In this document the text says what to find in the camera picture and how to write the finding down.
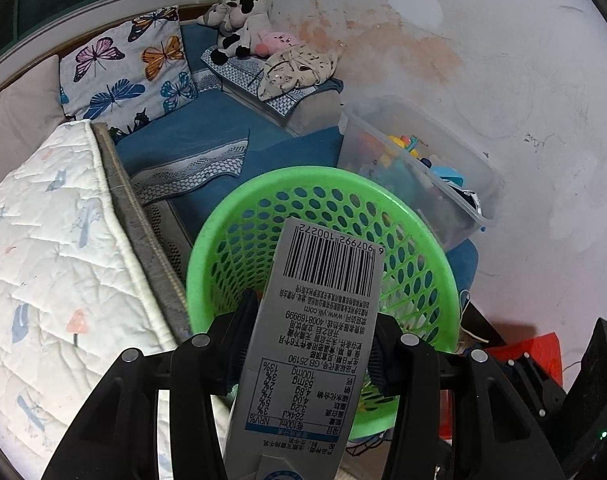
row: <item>blue cloth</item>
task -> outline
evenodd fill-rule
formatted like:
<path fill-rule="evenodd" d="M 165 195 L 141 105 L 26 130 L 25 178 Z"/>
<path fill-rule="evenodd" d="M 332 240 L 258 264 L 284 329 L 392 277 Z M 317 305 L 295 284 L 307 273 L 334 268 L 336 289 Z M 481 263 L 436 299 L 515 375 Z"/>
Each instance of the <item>blue cloth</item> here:
<path fill-rule="evenodd" d="M 470 240 L 464 240 L 449 250 L 445 257 L 453 269 L 457 290 L 470 290 L 479 263 L 479 253 L 474 244 Z"/>
<path fill-rule="evenodd" d="M 209 46 L 217 42 L 217 29 L 199 25 L 199 23 L 188 23 L 181 25 L 181 39 L 190 72 L 198 72 L 207 68 L 201 60 L 201 55 Z"/>
<path fill-rule="evenodd" d="M 229 95 L 213 90 L 152 121 L 136 136 L 126 137 L 117 144 L 117 153 L 126 172 L 133 176 L 245 137 L 256 140 L 255 150 L 293 138 Z"/>
<path fill-rule="evenodd" d="M 257 150 L 256 140 L 263 140 L 258 132 L 251 131 L 248 150 L 239 178 L 220 176 L 200 189 L 170 200 L 184 223 L 191 240 L 212 211 L 228 194 L 251 178 L 268 171 L 293 166 L 337 166 L 343 136 L 337 127 L 320 130 L 303 137 L 290 137 L 270 147 Z"/>

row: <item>red object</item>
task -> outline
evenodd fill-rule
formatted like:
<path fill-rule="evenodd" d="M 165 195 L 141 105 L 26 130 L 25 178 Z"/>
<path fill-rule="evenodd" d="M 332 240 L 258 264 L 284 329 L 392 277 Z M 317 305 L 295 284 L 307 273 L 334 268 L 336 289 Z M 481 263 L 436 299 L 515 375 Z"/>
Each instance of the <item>red object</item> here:
<path fill-rule="evenodd" d="M 525 352 L 528 352 L 530 357 L 550 377 L 557 381 L 559 386 L 563 387 L 561 347 L 559 346 L 559 338 L 554 332 L 533 337 L 514 345 L 488 348 L 488 353 L 502 363 L 505 363 L 508 359 L 519 359 Z"/>
<path fill-rule="evenodd" d="M 561 387 L 563 387 L 563 370 L 561 368 L 561 347 L 559 338 L 552 332 L 533 337 L 520 343 L 507 346 L 496 346 L 486 350 L 498 361 L 519 359 L 525 352 Z M 445 440 L 453 437 L 452 402 L 450 392 L 441 392 L 441 413 L 439 417 L 439 436 Z"/>

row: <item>wall stain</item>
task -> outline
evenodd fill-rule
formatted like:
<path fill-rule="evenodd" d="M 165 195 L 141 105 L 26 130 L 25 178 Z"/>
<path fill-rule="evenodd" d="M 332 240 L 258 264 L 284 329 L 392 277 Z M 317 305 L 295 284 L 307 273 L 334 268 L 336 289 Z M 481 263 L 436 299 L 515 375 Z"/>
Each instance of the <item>wall stain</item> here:
<path fill-rule="evenodd" d="M 392 63 L 395 72 L 402 70 L 426 82 L 447 84 L 463 64 L 446 38 L 415 38 L 411 25 L 388 4 L 359 12 L 343 10 L 338 20 L 336 14 L 333 16 L 334 23 L 318 0 L 311 0 L 311 6 L 312 14 L 300 22 L 288 18 L 288 26 L 318 51 L 339 53 L 337 77 L 348 83 L 382 82 Z"/>

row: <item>blue cushion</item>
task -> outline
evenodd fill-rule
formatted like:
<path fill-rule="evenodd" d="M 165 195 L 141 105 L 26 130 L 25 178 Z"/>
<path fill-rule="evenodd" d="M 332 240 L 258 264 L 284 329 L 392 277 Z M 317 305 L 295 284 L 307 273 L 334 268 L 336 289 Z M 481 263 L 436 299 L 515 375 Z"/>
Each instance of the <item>blue cushion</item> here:
<path fill-rule="evenodd" d="M 199 23 L 188 23 L 181 25 L 181 38 L 190 72 L 207 68 L 201 60 L 201 55 L 209 46 L 217 43 L 216 28 L 205 27 Z"/>

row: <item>quilted mattress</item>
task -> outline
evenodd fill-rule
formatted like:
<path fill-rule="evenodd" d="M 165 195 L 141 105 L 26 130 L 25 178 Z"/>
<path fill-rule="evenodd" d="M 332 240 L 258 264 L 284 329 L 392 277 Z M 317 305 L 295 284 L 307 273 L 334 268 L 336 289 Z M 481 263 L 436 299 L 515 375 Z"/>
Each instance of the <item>quilted mattress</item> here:
<path fill-rule="evenodd" d="M 151 354 L 175 343 L 117 221 L 90 125 L 63 124 L 0 184 L 0 447 L 25 480 L 41 477 L 130 346 Z"/>

